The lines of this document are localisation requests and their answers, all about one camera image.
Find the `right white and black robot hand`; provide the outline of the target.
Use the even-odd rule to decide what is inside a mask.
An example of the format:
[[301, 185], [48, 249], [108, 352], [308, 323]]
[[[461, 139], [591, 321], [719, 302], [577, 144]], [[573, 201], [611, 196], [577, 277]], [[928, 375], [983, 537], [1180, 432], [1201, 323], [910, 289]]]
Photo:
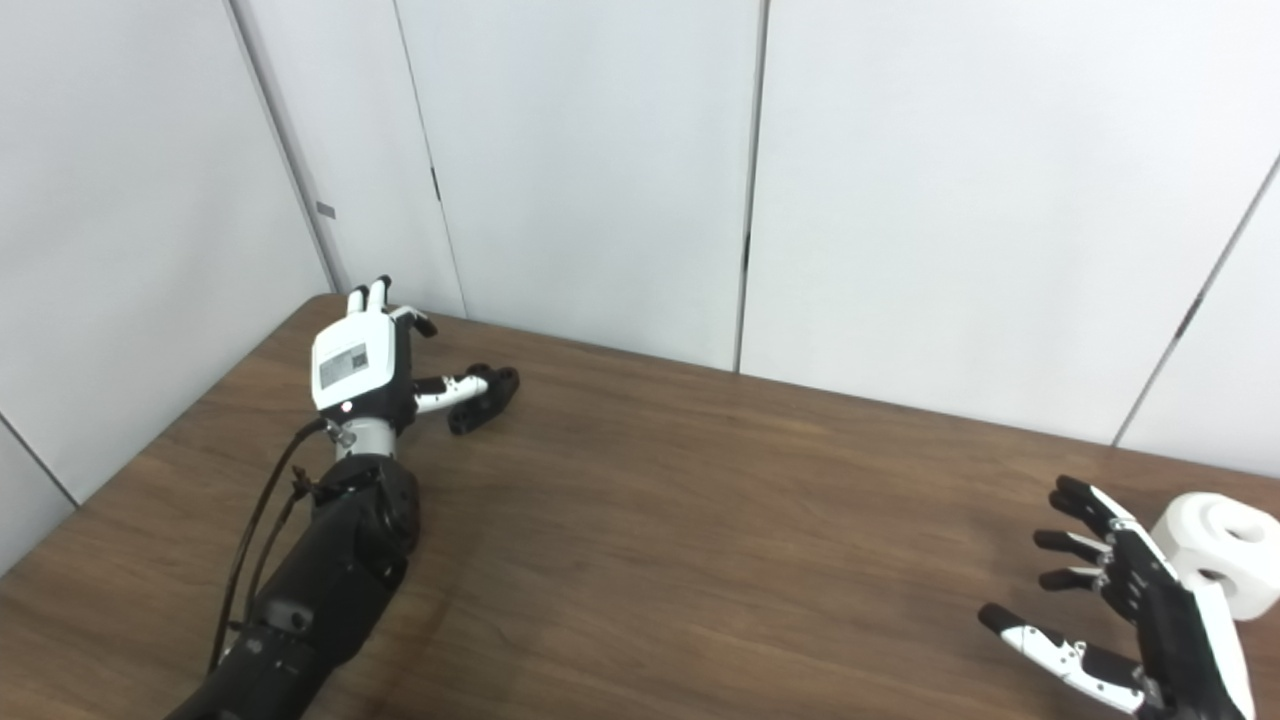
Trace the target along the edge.
[[1100, 487], [1061, 475], [1050, 505], [1088, 536], [1038, 530], [1036, 546], [1080, 559], [1039, 577], [1048, 592], [1089, 591], [1135, 630], [1139, 659], [986, 603], [979, 623], [1064, 685], [1135, 719], [1253, 719], [1245, 653], [1221, 585], [1184, 582], [1152, 534]]

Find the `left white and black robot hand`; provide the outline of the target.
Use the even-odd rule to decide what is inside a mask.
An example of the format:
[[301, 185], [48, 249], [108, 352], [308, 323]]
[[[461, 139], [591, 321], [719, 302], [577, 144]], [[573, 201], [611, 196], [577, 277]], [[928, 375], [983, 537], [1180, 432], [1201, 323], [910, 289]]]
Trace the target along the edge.
[[320, 416], [338, 425], [358, 419], [402, 432], [416, 416], [484, 396], [479, 374], [416, 379], [411, 334], [433, 338], [430, 316], [410, 305], [390, 309], [392, 278], [380, 275], [347, 296], [346, 314], [321, 331], [311, 350], [311, 395]]

